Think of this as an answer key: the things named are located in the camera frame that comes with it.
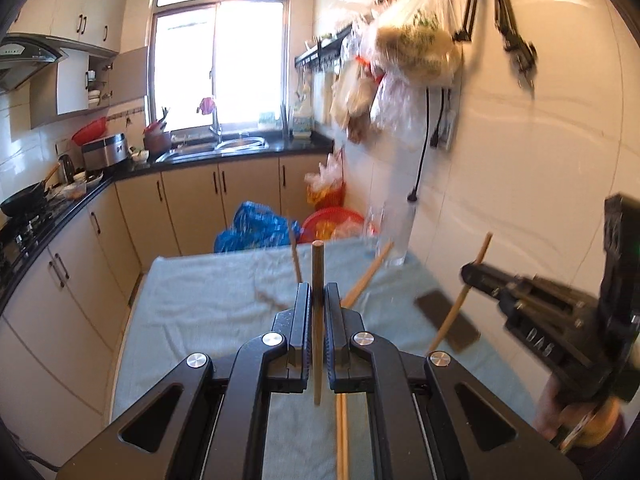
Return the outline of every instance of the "window frame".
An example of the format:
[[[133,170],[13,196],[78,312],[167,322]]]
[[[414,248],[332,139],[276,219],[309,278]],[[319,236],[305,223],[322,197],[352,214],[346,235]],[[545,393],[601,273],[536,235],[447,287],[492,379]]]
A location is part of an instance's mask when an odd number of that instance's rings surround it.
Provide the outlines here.
[[[156,116],[156,88],[154,81],[154,73],[156,68],[156,30],[158,26],[158,18],[162,16],[169,16],[171,14],[179,14],[181,12],[185,12],[187,10],[195,10],[195,9],[204,9],[206,7],[215,7],[216,10],[218,6],[223,2],[279,2],[282,4],[282,57],[281,57],[281,67],[280,67],[280,102],[284,103],[285,110],[288,108],[288,97],[289,97],[289,71],[287,67],[289,66],[289,0],[188,0],[186,2],[178,2],[176,4],[169,4],[165,6],[158,7],[158,0],[153,0],[152,7],[152,21],[150,28],[150,38],[149,38],[149,60],[148,60],[148,88],[149,88],[149,116],[151,121],[155,121],[158,119]],[[216,59],[216,27],[214,26],[214,44],[213,44],[213,56],[211,59],[211,95],[216,94],[215,89],[215,69],[214,60]],[[238,131],[244,129],[251,129],[251,127],[255,123],[233,123],[228,124],[225,130],[228,131]],[[189,128],[182,128],[180,130],[175,130],[175,132],[180,132],[180,134],[189,134],[192,131],[195,132],[200,130],[203,126],[192,126]]]

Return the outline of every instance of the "human hand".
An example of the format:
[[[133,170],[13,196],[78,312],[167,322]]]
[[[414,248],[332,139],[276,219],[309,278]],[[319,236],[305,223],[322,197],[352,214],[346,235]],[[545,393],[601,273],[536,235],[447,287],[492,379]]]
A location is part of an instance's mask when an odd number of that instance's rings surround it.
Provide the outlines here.
[[[545,389],[540,395],[538,409],[533,420],[533,427],[547,440],[552,440],[558,433],[560,426],[573,428],[596,405],[591,402],[581,402],[563,406],[556,401],[560,391],[560,381],[555,376],[549,377]],[[575,445],[594,447],[601,443],[613,429],[620,415],[620,401],[609,397],[598,410],[593,419],[584,427]]]

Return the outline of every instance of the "cabinet handle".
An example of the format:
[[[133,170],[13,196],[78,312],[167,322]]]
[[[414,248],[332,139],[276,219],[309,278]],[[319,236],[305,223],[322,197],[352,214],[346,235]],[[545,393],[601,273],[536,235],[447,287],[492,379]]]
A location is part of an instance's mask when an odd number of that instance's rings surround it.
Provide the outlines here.
[[[65,271],[65,278],[69,279],[69,271],[66,270],[65,264],[62,261],[62,258],[60,258],[60,254],[56,253],[56,254],[54,254],[54,257],[60,262],[60,265],[62,266],[62,269]]]
[[[95,215],[93,211],[91,211],[91,216],[94,217],[95,226],[98,228],[98,234],[102,234],[102,231],[100,230],[100,224],[98,223],[98,217]]]
[[[56,267],[56,264],[53,263],[52,261],[49,261],[49,267],[51,267],[54,272],[56,273],[56,276],[58,277],[58,279],[60,280],[60,288],[65,288],[65,282],[62,279],[62,276],[60,275],[60,271],[58,270],[58,268]]]

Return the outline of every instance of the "sink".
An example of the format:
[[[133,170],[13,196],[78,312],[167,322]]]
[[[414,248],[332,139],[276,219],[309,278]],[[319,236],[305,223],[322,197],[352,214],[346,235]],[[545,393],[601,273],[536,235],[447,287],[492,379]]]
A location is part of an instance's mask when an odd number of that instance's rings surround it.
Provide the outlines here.
[[[207,158],[220,153],[248,152],[256,150],[265,150],[269,147],[269,143],[263,137],[241,137],[239,139],[226,140],[219,144],[215,142],[207,142],[205,144],[196,144],[194,146],[183,146],[166,152],[159,156],[156,162],[183,162],[186,160],[198,160]]]
[[[269,143],[264,137],[240,137],[239,139],[225,140],[216,146],[216,152],[237,152],[244,150],[264,150]]]

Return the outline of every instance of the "black frying pan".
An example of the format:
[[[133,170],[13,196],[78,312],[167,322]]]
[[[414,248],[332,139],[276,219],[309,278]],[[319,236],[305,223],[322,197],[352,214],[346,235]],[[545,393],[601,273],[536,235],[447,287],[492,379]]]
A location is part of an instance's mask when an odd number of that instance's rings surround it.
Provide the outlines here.
[[[56,164],[43,181],[12,194],[0,204],[0,210],[7,216],[20,216],[34,209],[44,199],[47,180],[56,173],[59,165]]]

